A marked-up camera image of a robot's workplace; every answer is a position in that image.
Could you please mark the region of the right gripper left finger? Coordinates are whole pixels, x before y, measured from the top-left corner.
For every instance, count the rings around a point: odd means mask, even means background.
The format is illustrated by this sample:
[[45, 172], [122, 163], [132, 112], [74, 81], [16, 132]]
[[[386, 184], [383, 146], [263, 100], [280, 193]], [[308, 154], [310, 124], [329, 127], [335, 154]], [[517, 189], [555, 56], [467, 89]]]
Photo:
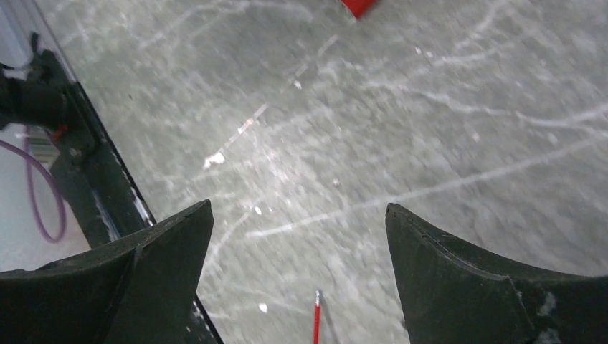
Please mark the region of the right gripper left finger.
[[200, 201], [146, 229], [1, 273], [3, 343], [212, 343], [196, 306], [214, 225]]

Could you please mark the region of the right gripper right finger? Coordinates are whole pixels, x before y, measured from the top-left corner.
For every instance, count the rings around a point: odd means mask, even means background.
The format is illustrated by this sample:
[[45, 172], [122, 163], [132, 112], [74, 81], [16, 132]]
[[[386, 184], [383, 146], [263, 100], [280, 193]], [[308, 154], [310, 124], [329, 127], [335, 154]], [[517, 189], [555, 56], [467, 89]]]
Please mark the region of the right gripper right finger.
[[607, 278], [492, 253], [399, 204], [385, 212], [412, 343], [605, 343]]

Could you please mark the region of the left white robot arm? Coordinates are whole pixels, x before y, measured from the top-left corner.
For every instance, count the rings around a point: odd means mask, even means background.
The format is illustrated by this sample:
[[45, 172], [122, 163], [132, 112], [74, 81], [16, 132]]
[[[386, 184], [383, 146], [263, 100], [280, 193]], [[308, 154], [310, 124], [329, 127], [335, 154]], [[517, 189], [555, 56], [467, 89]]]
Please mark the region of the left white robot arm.
[[34, 60], [34, 70], [42, 73], [39, 79], [8, 77], [4, 72], [13, 68], [1, 64], [1, 129], [10, 124], [38, 126], [50, 131], [67, 126], [70, 109], [67, 96], [45, 80], [53, 75], [53, 67], [58, 67], [59, 75], [63, 75], [55, 53], [48, 49]]

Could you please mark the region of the red cable lock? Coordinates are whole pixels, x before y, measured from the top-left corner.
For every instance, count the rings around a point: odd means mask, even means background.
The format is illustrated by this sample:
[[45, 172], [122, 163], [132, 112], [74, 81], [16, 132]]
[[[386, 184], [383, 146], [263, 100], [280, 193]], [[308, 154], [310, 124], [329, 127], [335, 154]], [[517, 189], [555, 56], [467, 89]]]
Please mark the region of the red cable lock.
[[355, 19], [359, 20], [377, 0], [340, 0], [340, 2]]
[[320, 290], [316, 290], [315, 291], [315, 304], [314, 304], [313, 344], [319, 344], [320, 317], [321, 317]]

